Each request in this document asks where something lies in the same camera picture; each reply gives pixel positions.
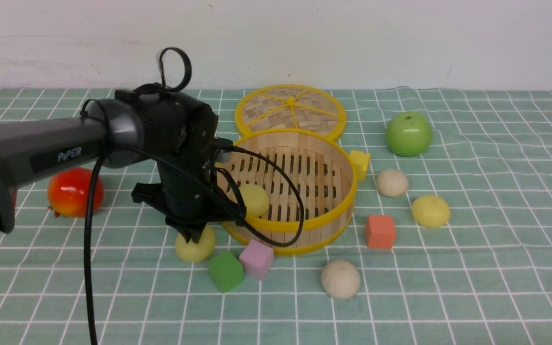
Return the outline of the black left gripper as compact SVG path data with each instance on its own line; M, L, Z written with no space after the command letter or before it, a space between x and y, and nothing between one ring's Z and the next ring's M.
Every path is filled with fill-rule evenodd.
M132 200L162 213L186 243L198 244L208 223L238 220L238 206L219 187L212 162L218 116L193 96L157 87L115 92L141 121L140 149L155 159L160 177L160 183L136 184Z

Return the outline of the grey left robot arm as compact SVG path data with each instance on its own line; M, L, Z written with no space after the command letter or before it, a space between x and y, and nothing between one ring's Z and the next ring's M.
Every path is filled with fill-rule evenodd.
M218 155L217 116L200 100L157 87L116 90L78 117L0 124L0 232L15 227L18 188L108 150L103 166L113 170L157 162L161 182L137 185L132 199L164 214L184 237L196 241L206 223L234 220L239 208L209 168Z

